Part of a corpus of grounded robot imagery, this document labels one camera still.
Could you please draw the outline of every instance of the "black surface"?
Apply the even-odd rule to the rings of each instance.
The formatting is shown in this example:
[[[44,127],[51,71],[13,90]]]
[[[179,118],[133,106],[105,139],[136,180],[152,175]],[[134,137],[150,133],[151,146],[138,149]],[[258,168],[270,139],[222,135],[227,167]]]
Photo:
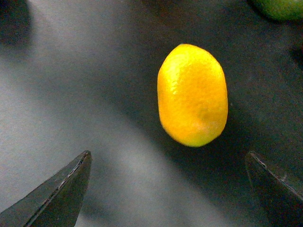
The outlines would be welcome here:
[[[258,150],[303,175],[301,23],[241,0],[26,4],[29,42],[0,47],[3,210],[89,149],[79,226],[267,226],[244,157]],[[180,43],[208,50],[226,76],[226,128],[202,148],[159,121],[158,70]]]

